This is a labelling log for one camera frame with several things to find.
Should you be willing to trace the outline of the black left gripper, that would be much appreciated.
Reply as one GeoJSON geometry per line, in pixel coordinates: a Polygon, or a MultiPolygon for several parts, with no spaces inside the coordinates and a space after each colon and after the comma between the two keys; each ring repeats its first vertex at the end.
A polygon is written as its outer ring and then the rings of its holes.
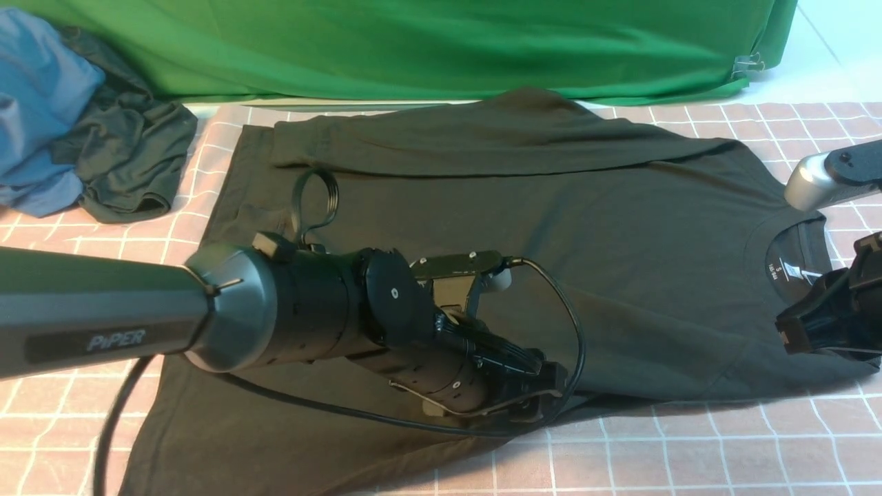
{"type": "Polygon", "coordinates": [[[479,318],[437,310],[425,334],[347,356],[397,389],[428,403],[429,415],[504,418],[534,424],[560,405],[569,371],[489,332],[479,318]]]}

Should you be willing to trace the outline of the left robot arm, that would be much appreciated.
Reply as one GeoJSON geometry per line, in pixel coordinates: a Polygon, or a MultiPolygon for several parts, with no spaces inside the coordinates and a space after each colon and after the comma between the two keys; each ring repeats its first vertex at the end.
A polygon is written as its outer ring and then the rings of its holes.
{"type": "Polygon", "coordinates": [[[477,318],[527,258],[479,251],[407,262],[399,251],[328,254],[274,234],[210,244],[183,266],[4,248],[2,377],[181,354],[275,400],[369,418],[238,379],[239,371],[346,358],[420,398],[432,417],[551,420],[564,365],[477,318]]]}

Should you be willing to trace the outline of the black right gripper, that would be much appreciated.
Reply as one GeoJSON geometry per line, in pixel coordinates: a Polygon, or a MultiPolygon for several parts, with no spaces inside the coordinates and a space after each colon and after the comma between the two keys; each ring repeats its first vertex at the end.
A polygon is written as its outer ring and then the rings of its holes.
{"type": "Polygon", "coordinates": [[[847,272],[828,272],[775,321],[785,351],[881,351],[881,234],[854,242],[847,272]]]}

